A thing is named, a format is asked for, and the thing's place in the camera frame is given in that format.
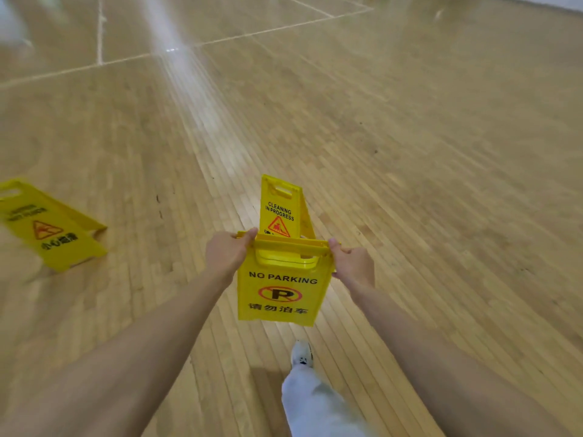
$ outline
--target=red warning triangle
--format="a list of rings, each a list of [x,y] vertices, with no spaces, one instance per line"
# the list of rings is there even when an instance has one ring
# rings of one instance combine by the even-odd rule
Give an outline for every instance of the red warning triangle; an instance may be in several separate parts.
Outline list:
[[[286,224],[283,223],[281,216],[276,217],[273,222],[269,224],[268,229],[277,233],[278,235],[291,238],[290,233],[288,232],[288,228],[286,227]]]
[[[54,225],[46,224],[45,222],[41,221],[33,221],[33,230],[34,237],[39,241],[41,239],[49,238],[50,236],[63,233],[62,228],[55,227]]]

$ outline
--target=person's left arm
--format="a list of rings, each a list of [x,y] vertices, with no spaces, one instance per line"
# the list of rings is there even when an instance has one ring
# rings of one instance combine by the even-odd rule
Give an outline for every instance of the person's left arm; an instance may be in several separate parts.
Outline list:
[[[206,270],[170,301],[65,367],[0,425],[0,437],[142,434],[190,354],[203,323],[257,234],[216,234]]]

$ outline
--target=wall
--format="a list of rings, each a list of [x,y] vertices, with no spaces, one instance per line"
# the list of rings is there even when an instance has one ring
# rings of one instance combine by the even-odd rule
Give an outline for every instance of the wall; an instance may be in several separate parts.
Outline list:
[[[579,10],[583,12],[583,0],[526,0],[532,3],[539,3],[542,5],[552,5],[564,7],[571,10]]]

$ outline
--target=court line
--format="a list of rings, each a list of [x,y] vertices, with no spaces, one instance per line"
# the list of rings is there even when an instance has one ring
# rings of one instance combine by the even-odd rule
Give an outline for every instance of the court line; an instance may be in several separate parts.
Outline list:
[[[359,10],[359,11],[356,11],[356,12],[349,12],[349,13],[341,14],[341,15],[336,15],[335,17],[320,18],[320,19],[317,19],[317,20],[310,20],[310,21],[299,22],[299,23],[296,23],[296,24],[289,24],[287,26],[274,27],[272,29],[266,29],[266,30],[263,30],[263,31],[250,32],[248,34],[241,34],[241,35],[236,35],[236,36],[228,36],[226,38],[219,38],[219,39],[214,39],[212,41],[205,41],[205,42],[202,42],[202,43],[196,43],[196,44],[193,44],[193,45],[189,45],[186,48],[187,49],[192,49],[192,48],[207,46],[208,44],[215,44],[215,43],[220,43],[220,42],[223,42],[223,41],[230,41],[232,39],[244,38],[246,36],[255,36],[255,35],[259,35],[259,34],[266,34],[267,32],[275,32],[275,31],[279,31],[279,30],[283,30],[283,29],[294,28],[294,27],[297,27],[297,26],[304,26],[306,24],[312,24],[312,23],[315,23],[315,22],[334,20],[334,19],[343,18],[343,17],[351,17],[353,15],[364,14],[364,13],[370,12],[372,10],[374,10],[374,8],[367,7],[366,9],[363,9],[363,10]],[[45,78],[52,78],[52,77],[56,77],[56,76],[60,76],[60,75],[66,75],[68,73],[81,72],[83,70],[93,69],[94,67],[109,66],[109,65],[113,65],[113,64],[117,64],[117,63],[122,63],[124,61],[131,61],[131,60],[137,60],[137,59],[141,59],[141,58],[148,58],[148,57],[151,57],[151,56],[163,56],[164,53],[165,52],[141,53],[140,55],[129,56],[129,57],[126,57],[126,58],[119,58],[117,60],[105,61],[105,62],[102,61],[101,64],[99,64],[97,62],[97,63],[90,64],[90,65],[87,65],[87,66],[73,67],[72,69],[57,70],[56,72],[42,73],[42,74],[39,74],[39,75],[32,75],[32,76],[22,77],[22,78],[14,78],[12,80],[7,80],[7,81],[4,81],[3,83],[0,83],[0,90],[6,89],[6,88],[9,88],[9,87],[13,87],[13,86],[18,86],[20,84],[29,83],[29,82],[32,82],[32,81],[43,80]]]
[[[296,2],[297,4],[302,5],[302,6],[306,6],[312,10],[315,10],[316,12],[320,12],[322,15],[326,15],[328,18],[334,18],[334,15],[331,15],[328,12],[324,12],[323,10],[317,9],[314,6],[307,5],[307,4],[305,4],[301,1],[298,1],[298,0],[290,0],[290,1]]]
[[[372,8],[372,7],[370,7],[370,6],[367,6],[367,5],[363,5],[363,4],[361,4],[361,3],[354,2],[354,1],[352,1],[352,0],[342,0],[342,1],[344,1],[344,2],[346,2],[346,3],[350,3],[351,5],[354,5],[354,6],[359,6],[359,7],[368,7],[368,8],[369,8],[369,9],[371,9],[371,10],[373,9],[373,8]]]
[[[97,0],[97,65],[103,64],[103,0]]]

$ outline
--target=red prohibition circle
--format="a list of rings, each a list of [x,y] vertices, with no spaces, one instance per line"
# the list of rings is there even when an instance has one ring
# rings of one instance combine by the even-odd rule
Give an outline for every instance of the red prohibition circle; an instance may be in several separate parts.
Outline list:
[[[271,297],[268,297],[265,294],[266,292],[271,292]],[[259,296],[268,301],[283,303],[296,302],[302,298],[302,294],[299,291],[287,286],[265,286],[259,290]]]

